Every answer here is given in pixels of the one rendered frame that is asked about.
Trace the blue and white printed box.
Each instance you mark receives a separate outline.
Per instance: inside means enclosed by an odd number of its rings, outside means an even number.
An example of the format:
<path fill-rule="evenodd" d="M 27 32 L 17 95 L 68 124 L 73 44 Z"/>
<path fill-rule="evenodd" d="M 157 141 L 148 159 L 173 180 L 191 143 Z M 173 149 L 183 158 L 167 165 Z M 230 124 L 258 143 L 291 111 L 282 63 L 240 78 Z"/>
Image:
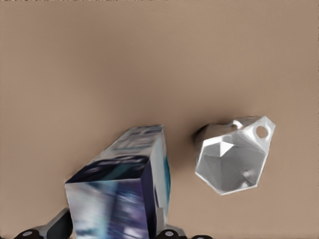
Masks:
<path fill-rule="evenodd" d="M 65 190 L 75 239 L 154 239 L 170 195 L 164 125 L 130 128 Z"/>

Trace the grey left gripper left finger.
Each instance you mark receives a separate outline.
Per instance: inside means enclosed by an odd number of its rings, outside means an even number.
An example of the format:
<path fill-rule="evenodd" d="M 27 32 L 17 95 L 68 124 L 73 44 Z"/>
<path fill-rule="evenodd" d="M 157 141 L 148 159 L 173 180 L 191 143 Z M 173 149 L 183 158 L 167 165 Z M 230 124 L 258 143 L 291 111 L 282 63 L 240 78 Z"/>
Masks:
<path fill-rule="evenodd" d="M 15 239 L 70 239 L 71 234 L 70 210 L 64 208 L 47 224 L 24 230 Z"/>

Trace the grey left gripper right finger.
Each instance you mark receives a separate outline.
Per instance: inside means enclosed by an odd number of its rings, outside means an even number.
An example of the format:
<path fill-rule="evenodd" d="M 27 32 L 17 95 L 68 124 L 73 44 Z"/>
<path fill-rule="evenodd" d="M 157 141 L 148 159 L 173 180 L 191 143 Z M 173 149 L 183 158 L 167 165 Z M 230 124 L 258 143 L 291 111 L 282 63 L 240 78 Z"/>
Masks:
<path fill-rule="evenodd" d="M 156 239 L 185 239 L 185 232 L 181 228 L 166 223 L 164 208 L 157 208 Z"/>

